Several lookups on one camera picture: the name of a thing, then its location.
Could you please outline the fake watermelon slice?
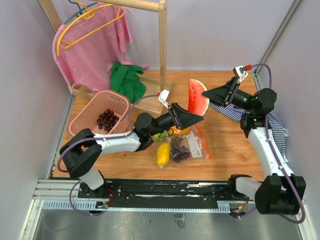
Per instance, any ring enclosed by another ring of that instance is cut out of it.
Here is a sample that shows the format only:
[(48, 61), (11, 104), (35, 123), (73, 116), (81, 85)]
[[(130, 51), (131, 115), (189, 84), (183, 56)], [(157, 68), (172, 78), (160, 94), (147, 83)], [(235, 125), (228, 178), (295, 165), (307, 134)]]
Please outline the fake watermelon slice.
[(188, 84), (188, 112), (204, 116), (209, 108), (210, 100), (202, 95), (208, 89), (199, 80), (190, 79)]

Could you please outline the orange yellow fake mango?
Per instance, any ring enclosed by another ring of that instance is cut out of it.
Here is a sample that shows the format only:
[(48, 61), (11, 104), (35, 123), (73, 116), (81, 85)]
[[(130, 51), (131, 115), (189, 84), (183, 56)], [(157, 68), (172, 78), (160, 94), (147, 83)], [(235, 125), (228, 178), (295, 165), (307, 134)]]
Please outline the orange yellow fake mango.
[(192, 128), (187, 127), (185, 129), (178, 129), (177, 127), (173, 126), (172, 129), (173, 129), (174, 134), (181, 136), (181, 135), (185, 135), (185, 134), (189, 133)]

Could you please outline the clear zip top bag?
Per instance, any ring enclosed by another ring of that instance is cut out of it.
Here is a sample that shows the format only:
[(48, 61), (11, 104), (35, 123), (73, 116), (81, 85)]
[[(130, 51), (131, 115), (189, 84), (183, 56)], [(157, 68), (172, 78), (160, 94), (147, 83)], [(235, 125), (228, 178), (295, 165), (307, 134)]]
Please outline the clear zip top bag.
[(152, 140), (152, 155), (160, 168), (211, 158), (204, 135), (197, 124), (183, 130), (173, 126), (153, 135)]

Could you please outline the yellow fake lemon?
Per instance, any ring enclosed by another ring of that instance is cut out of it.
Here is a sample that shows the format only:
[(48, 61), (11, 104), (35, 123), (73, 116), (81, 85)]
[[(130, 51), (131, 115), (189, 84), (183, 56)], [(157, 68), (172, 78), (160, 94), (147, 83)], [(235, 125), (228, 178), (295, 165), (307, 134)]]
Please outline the yellow fake lemon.
[(171, 158), (170, 149), (171, 146), (167, 142), (158, 146), (156, 150), (156, 164), (158, 166), (163, 167), (169, 162)]

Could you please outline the red fake grape bunch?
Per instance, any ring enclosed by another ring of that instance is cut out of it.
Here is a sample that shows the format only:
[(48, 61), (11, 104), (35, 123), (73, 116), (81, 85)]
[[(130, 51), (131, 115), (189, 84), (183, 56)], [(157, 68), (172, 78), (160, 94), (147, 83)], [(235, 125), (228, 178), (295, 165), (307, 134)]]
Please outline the red fake grape bunch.
[(97, 126), (99, 130), (104, 130), (106, 132), (110, 132), (112, 128), (119, 121), (119, 117), (115, 115), (115, 112), (109, 108), (107, 108), (103, 113), (101, 113), (97, 120)]

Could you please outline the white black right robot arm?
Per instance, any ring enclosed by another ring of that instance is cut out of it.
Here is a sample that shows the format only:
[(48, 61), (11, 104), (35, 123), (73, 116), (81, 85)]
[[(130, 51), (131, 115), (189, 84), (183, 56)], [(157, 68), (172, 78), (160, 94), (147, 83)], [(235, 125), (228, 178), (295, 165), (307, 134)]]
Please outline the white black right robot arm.
[(277, 94), (271, 88), (263, 88), (251, 95), (240, 90), (239, 86), (240, 80), (233, 77), (225, 85), (202, 93), (216, 105), (233, 104), (248, 111), (242, 115), (240, 127), (253, 145), (265, 175), (263, 182), (246, 175), (232, 176), (234, 183), (227, 186), (227, 196), (232, 200), (243, 195), (249, 197), (262, 215), (279, 215), (287, 219), (289, 215), (301, 214), (295, 221), (295, 224), (301, 224), (306, 218), (302, 203), (306, 181), (302, 176), (296, 176), (286, 164), (268, 122)]

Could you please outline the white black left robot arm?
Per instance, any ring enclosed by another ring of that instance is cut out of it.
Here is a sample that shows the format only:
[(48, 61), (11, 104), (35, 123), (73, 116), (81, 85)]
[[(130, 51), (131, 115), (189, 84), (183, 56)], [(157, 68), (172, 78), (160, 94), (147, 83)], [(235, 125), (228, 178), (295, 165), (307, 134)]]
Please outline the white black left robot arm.
[(81, 130), (59, 151), (59, 162), (73, 180), (89, 187), (96, 198), (107, 193), (102, 174), (94, 168), (101, 156), (119, 152), (140, 152), (154, 143), (153, 136), (172, 127), (184, 130), (204, 120), (204, 113), (190, 112), (178, 103), (169, 105), (167, 113), (155, 118), (147, 112), (138, 115), (130, 131), (117, 134), (97, 134), (89, 128)]

